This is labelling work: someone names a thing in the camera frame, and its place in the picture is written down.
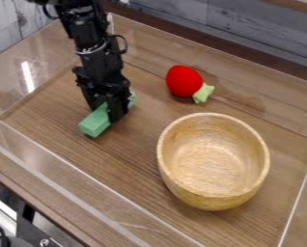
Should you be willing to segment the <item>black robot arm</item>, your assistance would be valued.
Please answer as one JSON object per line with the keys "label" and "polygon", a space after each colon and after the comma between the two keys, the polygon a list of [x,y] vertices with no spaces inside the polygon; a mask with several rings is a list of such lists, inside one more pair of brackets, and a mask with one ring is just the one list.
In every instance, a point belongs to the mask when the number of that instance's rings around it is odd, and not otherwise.
{"label": "black robot arm", "polygon": [[128,113],[131,81],[123,75],[123,55],[117,39],[108,32],[109,21],[100,0],[25,0],[43,7],[47,18],[57,19],[75,42],[81,65],[72,69],[76,83],[92,110],[107,104],[107,115],[116,123]]}

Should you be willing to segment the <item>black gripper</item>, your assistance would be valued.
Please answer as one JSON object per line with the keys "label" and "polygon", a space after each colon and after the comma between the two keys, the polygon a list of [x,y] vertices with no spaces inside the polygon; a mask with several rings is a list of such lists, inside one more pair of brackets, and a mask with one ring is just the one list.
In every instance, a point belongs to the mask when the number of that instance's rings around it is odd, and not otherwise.
{"label": "black gripper", "polygon": [[109,121],[116,123],[129,111],[131,82],[123,75],[121,55],[117,46],[77,48],[81,65],[72,69],[76,83],[92,110],[107,102]]}

